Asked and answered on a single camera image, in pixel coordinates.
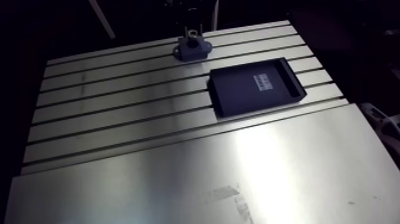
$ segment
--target barcode label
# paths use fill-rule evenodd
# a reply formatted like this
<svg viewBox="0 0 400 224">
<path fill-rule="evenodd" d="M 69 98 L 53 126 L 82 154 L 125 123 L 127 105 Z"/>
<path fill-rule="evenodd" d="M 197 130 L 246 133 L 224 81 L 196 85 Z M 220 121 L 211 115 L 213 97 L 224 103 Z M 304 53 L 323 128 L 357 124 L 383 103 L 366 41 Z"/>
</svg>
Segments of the barcode label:
<svg viewBox="0 0 400 224">
<path fill-rule="evenodd" d="M 266 91 L 266 90 L 274 88 L 270 82 L 270 79 L 268 78 L 267 74 L 265 74 L 265 73 L 256 74 L 254 76 L 254 80 L 260 91 Z"/>
</svg>

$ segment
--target metal sheet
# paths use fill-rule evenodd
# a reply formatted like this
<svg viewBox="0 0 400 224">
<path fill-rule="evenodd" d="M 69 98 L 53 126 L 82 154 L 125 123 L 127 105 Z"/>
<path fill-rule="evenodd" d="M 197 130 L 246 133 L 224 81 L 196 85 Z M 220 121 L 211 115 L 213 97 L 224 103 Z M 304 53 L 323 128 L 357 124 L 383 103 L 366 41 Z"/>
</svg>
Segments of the metal sheet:
<svg viewBox="0 0 400 224">
<path fill-rule="evenodd" d="M 250 63 L 254 61 L 246 61 L 243 58 L 241 63 Z M 266 60 L 263 57 L 258 58 L 259 61 Z M 176 79 L 187 77 L 194 77 L 200 74 L 207 74 L 211 69 L 219 69 L 231 63 L 230 66 L 235 65 L 237 60 L 228 58 L 223 60 L 215 60 L 204 62 L 202 64 L 194 64 L 190 66 L 178 67 L 173 69 L 165 69 L 161 71 L 154 71 L 150 73 L 137 74 L 133 76 L 121 77 L 118 79 L 106 80 L 103 82 L 88 83 L 82 86 L 75 86 L 57 91 L 45 92 L 39 95 L 37 99 L 37 106 L 43 106 L 62 101 L 74 100 L 84 97 L 92 97 L 100 94 L 107 94 L 115 91 L 123 91 L 125 89 L 138 88 L 141 86 L 154 85 L 161 82 L 169 82 Z M 316 58 L 303 58 L 298 60 L 289 61 L 294 72 L 304 70 L 312 70 L 321 68 L 322 65 Z"/>
<path fill-rule="evenodd" d="M 21 170 L 22 175 L 42 172 L 45 170 L 56 169 L 74 164 L 86 163 L 89 161 L 99 160 L 103 158 L 113 157 L 132 153 L 135 151 L 145 150 L 160 145 L 168 145 L 176 142 L 188 141 L 191 139 L 215 135 L 218 133 L 230 132 L 245 127 L 261 125 L 275 120 L 287 119 L 302 114 L 313 113 L 316 111 L 326 110 L 328 108 L 339 107 L 347 105 L 349 102 L 345 99 L 331 99 L 327 101 L 319 101 L 318 103 L 299 105 L 298 107 L 285 108 L 278 111 L 270 111 L 257 116 L 247 117 L 245 120 L 219 123 L 218 125 L 208 126 L 202 129 L 192 130 L 190 132 L 180 133 L 173 136 L 152 139 L 150 141 L 138 142 L 135 144 L 125 145 L 122 147 L 115 147 L 111 150 L 99 150 L 87 154 L 71 155 L 69 157 L 61 158 L 58 160 L 50 160 L 46 162 L 30 164 Z"/>
<path fill-rule="evenodd" d="M 349 105 L 14 178 L 5 223 L 399 223 L 399 189 Z"/>
<path fill-rule="evenodd" d="M 178 94 L 189 94 L 191 92 L 206 89 L 207 80 L 207 77 L 197 77 L 189 80 L 170 82 L 148 88 L 135 89 L 51 107 L 40 108 L 37 109 L 33 115 L 33 123 L 75 116 L 78 114 L 85 114 L 98 110 L 106 110 L 114 107 L 121 107 L 124 105 L 149 101 L 152 99 L 172 97 Z"/>
<path fill-rule="evenodd" d="M 28 141 L 83 132 L 100 127 L 140 121 L 151 117 L 211 106 L 208 92 L 174 97 L 161 101 L 124 107 L 116 110 L 45 123 L 30 128 Z"/>
<path fill-rule="evenodd" d="M 163 69 L 161 71 L 150 71 L 147 75 L 163 75 L 166 77 L 186 77 L 193 76 L 193 74 L 205 74 L 210 71 L 211 67 L 215 66 L 231 66 L 232 64 L 245 64 L 253 61 L 262 61 L 272 58 L 285 57 L 290 60 L 298 57 L 312 56 L 313 53 L 307 46 L 298 46 L 288 49 L 281 49 L 276 51 L 259 52 L 254 54 L 243 55 L 240 57 L 225 58 L 213 61 L 204 61 L 198 64 L 189 64 L 184 67 L 176 67 L 173 69 Z M 84 76 L 60 76 L 52 79 L 44 79 L 42 82 L 42 91 L 48 91 L 50 89 L 62 88 L 71 85 L 81 85 L 88 82 L 94 82 L 99 80 L 105 80 L 110 78 L 116 78 L 121 76 L 127 76 L 134 73 L 134 70 L 120 70 L 115 69 L 110 73 L 96 73 L 92 75 Z"/>
<path fill-rule="evenodd" d="M 218 30 L 218 31 L 204 33 L 203 36 L 208 38 L 208 37 L 213 37 L 213 36 L 228 35 L 228 34 L 237 33 L 237 32 L 245 32 L 248 30 L 264 29 L 264 28 L 274 27 L 274 26 L 284 26 L 284 25 L 288 25 L 288 24 L 290 24 L 289 21 L 283 20 L 283 21 L 278 21 L 278 22 L 274 22 L 274 23 L 264 23 L 264 24 L 258 24 L 258 25 L 253 25 L 253 26 L 238 27 L 238 28 L 232 28 L 232 29 L 226 29 L 226 30 Z M 148 47 L 164 45 L 164 44 L 168 44 L 168 43 L 177 43 L 177 38 L 168 38 L 168 39 L 139 43 L 139 44 L 134 44 L 134 45 L 121 46 L 118 48 L 110 48 L 110 49 L 105 49 L 105 50 L 101 50 L 101 51 L 94 51 L 94 52 L 89 52 L 89 53 L 84 53 L 84 54 L 72 55 L 72 56 L 63 57 L 63 58 L 56 58 L 53 60 L 49 60 L 47 62 L 47 65 L 65 63 L 68 61 L 82 60 L 85 58 L 98 57 L 98 56 L 107 55 L 107 54 L 115 54 L 115 53 L 119 53 L 119 52 L 123 52 L 123 51 L 132 51 L 132 50 L 136 50 L 136 49 L 148 48 Z"/>
<path fill-rule="evenodd" d="M 216 36 L 208 38 L 214 49 L 223 45 L 230 45 L 234 43 L 241 43 L 247 41 L 255 41 L 259 39 L 276 38 L 285 35 L 294 35 L 296 30 L 292 26 L 275 27 L 263 30 L 250 30 L 243 33 L 235 33 L 226 36 Z M 95 58 L 88 58 L 70 63 L 57 64 L 49 66 L 45 70 L 45 77 L 54 76 L 59 74 L 72 73 L 82 70 L 95 69 L 98 67 L 111 66 L 115 64 L 128 63 L 137 60 L 145 60 L 154 57 L 167 56 L 172 54 L 172 49 L 176 43 L 155 46 L 152 48 L 138 49 L 135 51 L 126 51 L 118 54 L 104 55 Z"/>
<path fill-rule="evenodd" d="M 281 110 L 283 108 L 295 107 L 298 105 L 309 104 L 312 102 L 318 102 L 342 96 L 341 91 L 335 84 L 328 84 L 328 85 L 308 88 L 306 89 L 306 92 L 307 96 L 296 104 L 289 104 L 281 107 L 270 108 L 267 110 L 260 110 L 249 114 L 243 114 L 240 116 L 236 116 L 234 118 L 230 118 L 230 120 L 240 119 L 246 116 L 253 116 L 255 114 L 266 113 L 268 111 Z M 190 127 L 201 127 L 212 123 L 216 123 L 217 120 L 215 118 L 215 114 L 212 109 L 210 110 L 201 110 L 192 113 L 176 115 L 173 117 L 166 117 L 164 118 L 166 122 L 164 122 L 164 119 L 151 120 L 149 122 L 143 122 L 139 124 L 133 124 L 107 130 L 100 130 L 97 132 L 91 132 L 68 138 L 56 139 L 52 141 L 46 141 L 43 143 L 29 145 L 26 147 L 24 162 L 27 163 L 35 160 L 43 160 L 45 158 L 67 155 L 82 151 L 89 151 L 93 150 L 94 148 L 122 144 L 124 142 L 137 141 L 140 139 L 149 138 L 151 136 L 161 135 L 160 132 L 163 133 L 177 132 L 182 130 L 181 126 L 166 127 L 166 125 L 168 125 L 170 122 L 173 122 L 176 119 L 185 120 L 185 122 L 187 122 L 187 124 L 185 125 Z M 192 117 L 191 119 L 180 118 L 180 117 L 189 117 L 190 114 L 193 113 L 198 114 L 198 116 Z"/>
</svg>

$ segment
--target scratch mark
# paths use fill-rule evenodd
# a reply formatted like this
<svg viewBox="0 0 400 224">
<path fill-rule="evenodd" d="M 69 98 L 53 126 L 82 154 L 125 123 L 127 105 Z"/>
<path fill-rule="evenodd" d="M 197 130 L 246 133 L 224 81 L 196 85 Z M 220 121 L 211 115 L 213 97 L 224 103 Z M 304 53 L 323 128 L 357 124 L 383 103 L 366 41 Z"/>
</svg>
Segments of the scratch mark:
<svg viewBox="0 0 400 224">
<path fill-rule="evenodd" d="M 86 73 L 83 73 L 83 74 L 80 76 L 80 80 L 81 80 L 82 82 L 85 82 L 85 80 L 86 80 Z"/>
<path fill-rule="evenodd" d="M 242 195 L 239 195 L 235 198 L 236 209 L 239 212 L 241 218 L 245 223 L 254 224 L 253 218 L 251 217 L 249 206 L 246 203 L 245 198 Z"/>
<path fill-rule="evenodd" d="M 211 192 L 212 201 L 220 201 L 225 198 L 232 197 L 234 195 L 238 195 L 239 191 L 232 188 L 231 186 L 225 186 L 223 188 L 215 189 Z"/>
<path fill-rule="evenodd" d="M 83 96 L 85 95 L 85 89 L 86 89 L 86 85 L 83 85 L 83 86 L 80 88 L 80 96 L 81 96 L 81 97 L 83 97 Z"/>
</svg>

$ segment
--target aluminum t-slot table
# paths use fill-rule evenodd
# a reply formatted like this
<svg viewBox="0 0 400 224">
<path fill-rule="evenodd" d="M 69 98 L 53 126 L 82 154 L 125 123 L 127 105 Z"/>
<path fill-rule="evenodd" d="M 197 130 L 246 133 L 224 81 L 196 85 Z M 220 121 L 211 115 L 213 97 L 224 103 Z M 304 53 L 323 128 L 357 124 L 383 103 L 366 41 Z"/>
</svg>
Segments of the aluminum t-slot table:
<svg viewBox="0 0 400 224">
<path fill-rule="evenodd" d="M 400 173 L 288 21 L 48 61 L 6 223 L 399 223 Z M 307 96 L 219 119 L 208 73 L 285 57 Z"/>
</svg>

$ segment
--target black box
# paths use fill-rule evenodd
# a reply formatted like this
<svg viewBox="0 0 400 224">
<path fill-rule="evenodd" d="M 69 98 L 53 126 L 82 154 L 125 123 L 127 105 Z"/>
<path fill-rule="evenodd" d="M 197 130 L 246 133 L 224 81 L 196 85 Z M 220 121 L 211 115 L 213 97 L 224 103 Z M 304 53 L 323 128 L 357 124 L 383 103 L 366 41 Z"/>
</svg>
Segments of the black box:
<svg viewBox="0 0 400 224">
<path fill-rule="evenodd" d="M 219 117 L 298 102 L 307 94 L 284 58 L 211 70 L 210 77 Z"/>
</svg>

